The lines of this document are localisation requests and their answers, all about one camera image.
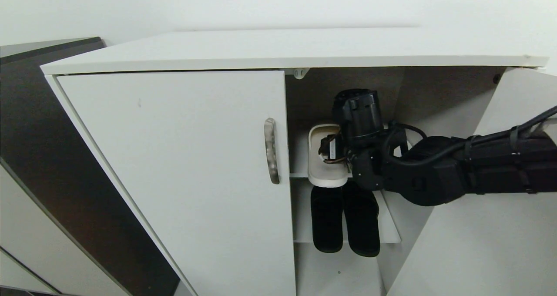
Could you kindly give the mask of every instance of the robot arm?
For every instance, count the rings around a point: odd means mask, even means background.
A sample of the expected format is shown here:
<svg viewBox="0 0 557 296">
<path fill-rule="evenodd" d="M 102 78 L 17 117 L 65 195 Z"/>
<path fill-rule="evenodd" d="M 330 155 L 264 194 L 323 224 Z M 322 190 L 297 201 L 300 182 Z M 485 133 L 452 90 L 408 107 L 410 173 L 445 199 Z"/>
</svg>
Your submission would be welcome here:
<svg viewBox="0 0 557 296">
<path fill-rule="evenodd" d="M 440 205 L 466 193 L 557 191 L 557 119 L 550 119 L 557 106 L 513 129 L 467 139 L 426 137 L 394 122 L 384 128 L 377 93 L 370 90 L 340 92 L 332 111 L 343 159 L 364 189 L 384 188 L 417 205 Z M 406 129 L 423 137 L 411 149 Z"/>
</svg>

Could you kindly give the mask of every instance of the metal door handle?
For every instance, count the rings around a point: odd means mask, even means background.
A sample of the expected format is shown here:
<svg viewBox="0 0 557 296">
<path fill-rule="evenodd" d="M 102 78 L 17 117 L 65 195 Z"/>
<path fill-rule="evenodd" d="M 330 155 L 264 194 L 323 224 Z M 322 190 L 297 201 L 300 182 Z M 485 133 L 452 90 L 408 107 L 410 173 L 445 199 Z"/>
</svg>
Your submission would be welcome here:
<svg viewBox="0 0 557 296">
<path fill-rule="evenodd" d="M 273 184 L 280 183 L 279 168 L 277 167 L 277 154 L 275 147 L 275 120 L 268 118 L 265 120 L 265 151 L 267 154 L 267 166 L 269 167 L 269 176 Z"/>
</svg>

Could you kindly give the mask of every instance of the cable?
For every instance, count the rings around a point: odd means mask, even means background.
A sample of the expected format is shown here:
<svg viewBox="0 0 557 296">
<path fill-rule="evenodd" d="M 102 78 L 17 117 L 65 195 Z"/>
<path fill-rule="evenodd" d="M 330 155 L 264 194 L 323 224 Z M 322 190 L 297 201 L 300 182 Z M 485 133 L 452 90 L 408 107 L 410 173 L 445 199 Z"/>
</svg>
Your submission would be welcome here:
<svg viewBox="0 0 557 296">
<path fill-rule="evenodd" d="M 427 137 L 426 133 L 424 131 L 420 130 L 419 128 L 417 128 L 417 127 L 413 127 L 411 125 L 402 124 L 402 123 L 396 123 L 394 126 L 399 127 L 399 128 L 403 128 L 403 129 L 409 129 L 410 131 L 415 131 L 416 133 L 418 133 L 422 137 L 422 139 Z"/>
<path fill-rule="evenodd" d="M 518 132 L 521 133 L 523 131 L 526 131 L 526 130 L 530 129 L 531 127 L 533 127 L 534 125 L 539 124 L 539 123 L 549 119 L 551 116 L 553 116 L 555 114 L 557 114 L 557 106 L 554 106 L 553 108 L 551 108 L 549 110 L 546 110 L 543 113 L 535 116 L 533 119 L 530 119 L 526 123 L 523 123 L 523 124 L 519 125 L 517 127 Z M 393 130 L 386 137 L 386 139 L 385 139 L 385 141 L 382 145 L 381 153 L 383 155 L 384 160 L 386 160 L 390 163 L 394 163 L 396 165 L 405 165 L 405 166 L 408 166 L 408 167 L 421 167 L 423 165 L 429 165 L 429 163 L 433 163 L 433 162 L 437 161 L 438 159 L 443 158 L 445 155 L 449 155 L 451 153 L 459 151 L 460 149 L 462 149 L 464 147 L 464 145 L 466 143 L 465 141 L 462 141 L 460 143 L 455 143 L 455 144 L 443 149 L 442 151 L 439 151 L 435 155 L 432 155 L 432 156 L 430 156 L 426 159 L 420 160 L 420 161 L 401 161 L 399 158 L 391 156 L 390 153 L 389 153 L 390 139 L 393 137 L 395 132 L 396 132 L 396 128 L 393 128 Z M 503 139 L 505 137 L 508 137 L 510 135 L 510 133 L 511 133 L 511 130 L 507 130 L 507 131 L 500 131 L 498 133 L 493 133 L 493 134 L 490 134 L 490 135 L 476 137 L 474 139 L 474 145 L 487 143 L 488 141 L 496 141 L 498 139 Z"/>
</svg>

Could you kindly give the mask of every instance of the open cabinet door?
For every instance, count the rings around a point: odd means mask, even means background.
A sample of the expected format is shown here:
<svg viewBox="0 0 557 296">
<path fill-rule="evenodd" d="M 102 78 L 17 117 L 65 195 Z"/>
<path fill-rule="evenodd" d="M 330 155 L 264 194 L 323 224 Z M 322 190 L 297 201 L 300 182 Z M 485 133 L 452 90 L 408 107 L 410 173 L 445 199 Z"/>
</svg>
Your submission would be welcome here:
<svg viewBox="0 0 557 296">
<path fill-rule="evenodd" d="M 505 72 L 476 134 L 503 131 L 557 104 L 557 77 Z M 388 296 L 554 295 L 557 193 L 465 195 L 437 206 Z"/>
<path fill-rule="evenodd" d="M 193 294 L 295 295 L 284 72 L 57 79 L 82 137 Z"/>
</svg>

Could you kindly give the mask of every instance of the shoe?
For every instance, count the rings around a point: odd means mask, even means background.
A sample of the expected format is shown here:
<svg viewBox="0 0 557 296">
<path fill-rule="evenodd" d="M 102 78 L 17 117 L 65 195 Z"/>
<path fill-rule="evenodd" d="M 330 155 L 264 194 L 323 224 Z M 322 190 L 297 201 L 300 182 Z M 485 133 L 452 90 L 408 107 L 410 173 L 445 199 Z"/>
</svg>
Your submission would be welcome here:
<svg viewBox="0 0 557 296">
<path fill-rule="evenodd" d="M 350 248 L 360 256 L 376 257 L 381 245 L 377 222 L 379 205 L 373 191 L 349 181 L 342 187 L 342 199 Z"/>
<path fill-rule="evenodd" d="M 342 190 L 340 187 L 313 187 L 312 231 L 315 248 L 320 252 L 338 252 L 342 248 Z"/>
</svg>

